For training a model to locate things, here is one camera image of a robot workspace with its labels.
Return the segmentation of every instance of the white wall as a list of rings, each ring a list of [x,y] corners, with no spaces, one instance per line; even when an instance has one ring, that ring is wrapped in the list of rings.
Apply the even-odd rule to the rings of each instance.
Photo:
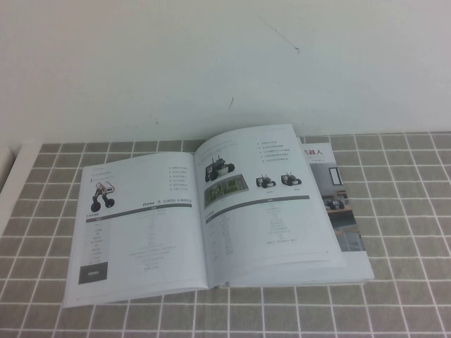
[[[449,0],[3,0],[0,143],[451,130],[450,13]]]

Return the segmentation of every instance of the gray tile surface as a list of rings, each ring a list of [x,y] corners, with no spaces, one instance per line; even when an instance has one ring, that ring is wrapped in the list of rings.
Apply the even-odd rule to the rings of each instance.
[[[196,338],[263,338],[263,330],[266,338],[295,338],[299,329],[303,338],[402,338],[407,329],[412,338],[450,336],[451,134],[330,140],[373,282],[215,288],[60,311],[78,167],[194,152],[204,141],[46,144],[0,238],[0,336],[156,338],[160,329],[160,338],[191,338],[193,328]]]

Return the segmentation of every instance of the open book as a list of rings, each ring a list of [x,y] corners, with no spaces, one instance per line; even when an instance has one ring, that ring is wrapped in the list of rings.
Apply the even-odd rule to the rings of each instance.
[[[64,306],[331,282],[347,260],[324,203],[291,125],[86,167]]]

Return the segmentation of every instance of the photo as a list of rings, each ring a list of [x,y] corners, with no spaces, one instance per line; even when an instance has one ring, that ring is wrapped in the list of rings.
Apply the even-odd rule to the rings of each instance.
[[[247,192],[248,190],[249,187],[241,174],[227,177],[205,189],[204,207],[206,208],[212,203],[224,199],[227,196],[239,194],[240,192]]]

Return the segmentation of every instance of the small robot picture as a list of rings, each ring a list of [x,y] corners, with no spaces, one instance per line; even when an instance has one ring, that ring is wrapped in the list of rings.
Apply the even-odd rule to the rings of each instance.
[[[263,175],[261,177],[257,177],[255,179],[255,182],[258,187],[262,187],[264,189],[269,188],[269,187],[274,187],[276,185],[276,183],[274,181],[271,181],[271,178],[269,178],[266,175],[265,175],[265,177],[263,177]]]
[[[102,199],[105,201],[105,207],[110,208],[114,205],[114,200],[109,199],[106,195],[114,193],[114,187],[110,182],[105,182],[105,184],[97,183],[96,184],[96,193],[92,197],[91,211],[96,213],[100,210],[101,204],[97,199],[101,195]]]
[[[214,181],[220,175],[231,173],[235,170],[235,166],[232,163],[226,164],[226,162],[218,156],[218,159],[205,168],[205,182]]]
[[[302,181],[299,178],[296,178],[296,176],[294,176],[292,173],[290,173],[290,174],[287,173],[287,175],[282,175],[280,177],[280,180],[282,181],[282,184],[289,185],[289,186],[302,183]]]
[[[331,210],[345,208],[345,204],[339,199],[332,199],[330,201],[327,201],[326,206],[328,206]]]

